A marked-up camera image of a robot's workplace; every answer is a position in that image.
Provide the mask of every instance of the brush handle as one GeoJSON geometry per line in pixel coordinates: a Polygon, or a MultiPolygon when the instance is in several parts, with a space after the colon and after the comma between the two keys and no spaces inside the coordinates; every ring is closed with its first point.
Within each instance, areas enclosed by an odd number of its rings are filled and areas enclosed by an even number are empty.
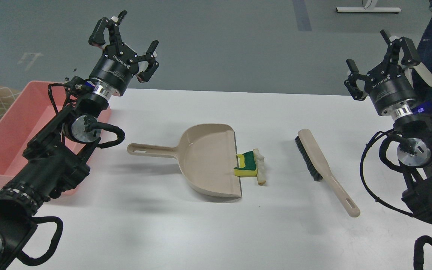
{"type": "Polygon", "coordinates": [[[348,193],[346,193],[346,190],[344,190],[338,180],[336,180],[334,175],[331,174],[329,177],[325,176],[323,179],[328,183],[334,194],[336,194],[336,197],[339,199],[346,212],[348,212],[348,215],[353,218],[358,217],[361,214],[360,209],[353,202],[353,199],[351,199],[348,193]]]}
{"type": "Polygon", "coordinates": [[[178,158],[177,147],[164,147],[159,145],[129,144],[127,152],[134,156],[178,158]]]}

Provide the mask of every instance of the black bristles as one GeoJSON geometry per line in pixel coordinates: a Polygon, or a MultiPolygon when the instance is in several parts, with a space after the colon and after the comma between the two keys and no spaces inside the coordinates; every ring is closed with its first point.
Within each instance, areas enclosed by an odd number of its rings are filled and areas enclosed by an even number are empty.
{"type": "Polygon", "coordinates": [[[305,150],[305,146],[301,142],[300,137],[299,136],[296,137],[296,139],[294,139],[294,141],[296,142],[298,149],[300,150],[301,154],[303,155],[303,159],[306,163],[307,169],[309,170],[309,173],[313,177],[314,181],[321,181],[323,179],[323,176],[321,174],[319,174],[319,172],[316,170],[316,168],[312,164],[311,159],[309,158],[309,156],[305,150]]]}

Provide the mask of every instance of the black cable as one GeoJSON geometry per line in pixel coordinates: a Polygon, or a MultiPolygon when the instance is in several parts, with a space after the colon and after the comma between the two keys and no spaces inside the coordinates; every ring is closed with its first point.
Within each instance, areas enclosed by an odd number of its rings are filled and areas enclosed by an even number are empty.
{"type": "MultiPolygon", "coordinates": [[[[413,218],[413,217],[414,217],[414,214],[413,214],[413,213],[410,213],[410,212],[407,212],[407,211],[401,210],[401,209],[399,209],[399,208],[396,208],[396,207],[390,205],[389,203],[383,201],[383,200],[382,200],[381,198],[379,198],[377,195],[375,195],[375,194],[370,190],[370,188],[368,187],[368,185],[366,184],[366,180],[365,180],[365,176],[364,176],[365,173],[364,173],[364,170],[363,170],[363,166],[364,166],[365,158],[366,158],[366,155],[367,155],[369,149],[370,149],[370,148],[371,148],[371,147],[372,147],[372,146],[373,146],[373,145],[374,145],[374,144],[375,144],[379,139],[381,139],[381,138],[384,137],[384,136],[393,135],[393,133],[394,133],[394,129],[388,130],[388,131],[386,131],[386,132],[378,131],[378,132],[376,132],[376,134],[374,134],[374,136],[371,138],[371,140],[369,140],[369,142],[366,144],[366,147],[365,147],[365,149],[364,149],[364,151],[363,151],[363,154],[361,155],[361,162],[360,162],[360,176],[361,176],[361,181],[362,181],[363,186],[364,186],[364,188],[366,189],[366,191],[369,193],[369,195],[371,195],[371,197],[373,197],[373,198],[375,199],[376,202],[382,204],[383,206],[385,206],[385,207],[387,207],[387,208],[389,208],[389,209],[391,209],[391,210],[394,210],[394,211],[399,212],[399,213],[401,213],[401,214],[403,214],[403,215],[407,215],[408,217],[412,217],[412,218],[413,218]]],[[[424,221],[424,220],[423,220],[423,222],[426,222],[426,223],[432,225],[432,222],[427,222],[427,221],[424,221]]]]}
{"type": "Polygon", "coordinates": [[[389,148],[389,144],[391,142],[395,141],[391,136],[386,137],[382,143],[381,146],[379,147],[379,160],[381,160],[381,162],[383,164],[385,164],[389,169],[393,170],[393,171],[397,171],[398,173],[402,173],[401,171],[401,167],[397,166],[395,164],[393,164],[387,157],[386,157],[386,152],[388,151],[389,148]]]}
{"type": "Polygon", "coordinates": [[[65,87],[64,90],[66,91],[66,98],[64,100],[63,107],[66,106],[68,103],[70,103],[70,98],[71,98],[71,90],[68,89],[67,87],[65,87]]]}
{"type": "Polygon", "coordinates": [[[53,105],[53,109],[54,109],[54,111],[55,111],[56,114],[58,114],[58,108],[56,107],[56,103],[54,102],[52,87],[63,87],[63,86],[65,86],[65,85],[64,84],[59,84],[59,83],[48,84],[48,96],[49,96],[49,100],[51,101],[51,104],[53,105]]]}
{"type": "Polygon", "coordinates": [[[107,123],[101,123],[101,122],[94,122],[91,125],[89,125],[89,130],[95,130],[95,129],[102,129],[102,130],[106,130],[109,132],[113,132],[118,137],[116,140],[102,143],[102,144],[98,144],[96,146],[98,148],[103,149],[103,148],[113,147],[113,146],[116,146],[116,145],[122,143],[125,140],[125,132],[117,126],[107,124],[107,123]]]}
{"type": "Polygon", "coordinates": [[[425,244],[430,244],[432,246],[432,237],[423,235],[414,242],[414,270],[423,270],[423,264],[425,263],[425,250],[423,249],[423,247],[425,246],[425,244]]]}
{"type": "Polygon", "coordinates": [[[39,258],[31,258],[24,251],[21,250],[21,252],[17,256],[18,260],[20,260],[21,263],[24,263],[28,266],[36,266],[46,263],[46,261],[48,261],[54,255],[63,233],[63,221],[58,217],[33,217],[31,220],[36,224],[43,224],[47,222],[56,223],[56,231],[54,232],[53,238],[51,238],[51,243],[46,253],[44,253],[39,258]]]}

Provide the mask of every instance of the brush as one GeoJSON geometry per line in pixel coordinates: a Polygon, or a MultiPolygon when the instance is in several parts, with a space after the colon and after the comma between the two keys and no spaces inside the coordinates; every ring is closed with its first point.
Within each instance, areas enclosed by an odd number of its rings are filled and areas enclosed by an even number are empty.
{"type": "Polygon", "coordinates": [[[324,179],[333,190],[334,194],[336,194],[336,197],[339,199],[346,212],[348,212],[351,217],[358,217],[361,213],[360,209],[334,177],[329,168],[328,161],[324,157],[311,131],[308,129],[299,130],[295,142],[303,155],[307,169],[311,176],[313,176],[314,181],[321,181],[324,179]]]}

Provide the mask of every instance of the dustpan handle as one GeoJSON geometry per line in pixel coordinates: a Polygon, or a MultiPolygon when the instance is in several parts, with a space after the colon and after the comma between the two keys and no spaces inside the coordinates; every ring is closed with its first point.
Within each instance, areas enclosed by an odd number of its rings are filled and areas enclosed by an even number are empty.
{"type": "Polygon", "coordinates": [[[127,152],[134,156],[177,158],[176,147],[164,147],[158,145],[129,144],[127,152]]]}

